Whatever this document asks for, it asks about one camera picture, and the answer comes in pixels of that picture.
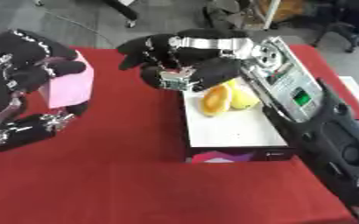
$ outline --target pink block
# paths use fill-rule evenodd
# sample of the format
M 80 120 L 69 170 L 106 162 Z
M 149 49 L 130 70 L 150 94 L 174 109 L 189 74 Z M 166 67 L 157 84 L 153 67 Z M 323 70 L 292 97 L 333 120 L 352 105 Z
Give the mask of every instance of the pink block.
M 79 57 L 76 61 L 84 62 L 87 66 L 84 72 L 52 79 L 39 89 L 50 109 L 80 104 L 91 98 L 94 68 L 80 52 L 77 53 Z

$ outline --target floor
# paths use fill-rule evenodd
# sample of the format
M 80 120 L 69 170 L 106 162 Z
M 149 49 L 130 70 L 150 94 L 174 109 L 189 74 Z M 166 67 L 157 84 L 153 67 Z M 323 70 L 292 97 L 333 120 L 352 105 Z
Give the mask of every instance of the floor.
M 37 8 L 32 0 L 0 0 L 0 31 L 18 27 L 46 35 L 72 46 L 114 48 L 128 39 L 158 32 L 176 32 L 198 27 L 197 15 L 207 0 L 137 0 L 131 7 L 139 12 L 140 19 L 133 29 L 124 28 L 124 18 L 101 0 L 43 0 L 45 8 Z M 94 32 L 59 19 L 71 18 Z M 277 31 L 252 33 L 254 39 L 280 35 L 289 44 L 309 43 L 314 31 L 281 28 Z M 348 44 L 338 35 L 328 34 L 318 48 L 329 65 L 339 74 L 353 76 L 359 83 L 359 49 L 346 54 Z

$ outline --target wire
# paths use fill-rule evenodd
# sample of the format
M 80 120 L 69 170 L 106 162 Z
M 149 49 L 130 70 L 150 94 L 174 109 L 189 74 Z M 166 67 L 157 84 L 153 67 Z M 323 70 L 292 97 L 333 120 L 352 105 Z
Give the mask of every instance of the wire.
M 56 13 L 54 13 L 54 12 L 48 10 L 48 9 L 47 9 L 46 7 L 44 7 L 44 6 L 39 6 L 39 7 L 40 7 L 40 8 L 43 8 L 43 11 L 44 11 L 46 14 L 50 14 L 50 15 L 56 17 L 56 18 L 65 20 L 65 21 L 67 21 L 68 23 L 71 23 L 71 24 L 73 24 L 73 25 L 79 25 L 81 28 L 84 28 L 84 29 L 86 29 L 86 30 L 88 30 L 88 31 L 93 32 L 94 34 L 98 35 L 98 37 L 104 39 L 104 40 L 106 41 L 106 43 L 108 43 L 108 44 L 111 46 L 111 48 L 116 48 L 116 46 L 113 44 L 113 42 L 111 42 L 108 38 L 106 38 L 104 35 L 102 35 L 99 31 L 94 30 L 94 29 L 92 29 L 92 28 L 90 28 L 90 27 L 88 27 L 88 26 L 86 26 L 86 25 L 84 25 L 84 24 L 82 24 L 82 23 L 80 23 L 80 22 L 77 22 L 77 21 L 75 21 L 75 20 L 73 20 L 73 19 L 71 19 L 71 18 L 69 18 L 69 17 L 60 16 L 60 15 L 58 15 L 58 14 L 56 14 Z

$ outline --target white tray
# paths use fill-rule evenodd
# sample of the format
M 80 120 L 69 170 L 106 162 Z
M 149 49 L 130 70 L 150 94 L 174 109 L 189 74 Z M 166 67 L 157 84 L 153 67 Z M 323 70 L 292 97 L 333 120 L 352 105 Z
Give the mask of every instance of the white tray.
M 242 79 L 240 87 L 254 94 Z M 261 103 L 254 108 L 234 110 L 207 117 L 199 111 L 200 98 L 205 93 L 184 92 L 187 134 L 191 147 L 282 147 L 285 140 L 261 111 Z

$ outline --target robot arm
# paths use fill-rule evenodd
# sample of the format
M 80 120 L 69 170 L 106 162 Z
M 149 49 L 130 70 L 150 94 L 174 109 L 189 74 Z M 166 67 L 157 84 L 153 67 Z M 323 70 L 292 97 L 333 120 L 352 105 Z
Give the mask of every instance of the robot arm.
M 174 71 L 147 68 L 142 77 L 148 84 L 201 91 L 241 76 L 259 96 L 265 115 L 286 142 L 298 149 L 307 167 L 359 215 L 359 122 L 346 103 L 322 80 L 316 80 L 281 38 L 256 44 L 249 38 L 171 37 L 168 43 L 174 52 L 217 49 L 219 56 Z
M 27 94 L 59 77 L 67 78 L 64 75 L 87 71 L 84 62 L 76 51 L 36 33 L 0 33 L 0 151 L 53 137 L 86 110 L 87 102 L 78 101 L 57 114 L 18 117 L 27 108 Z

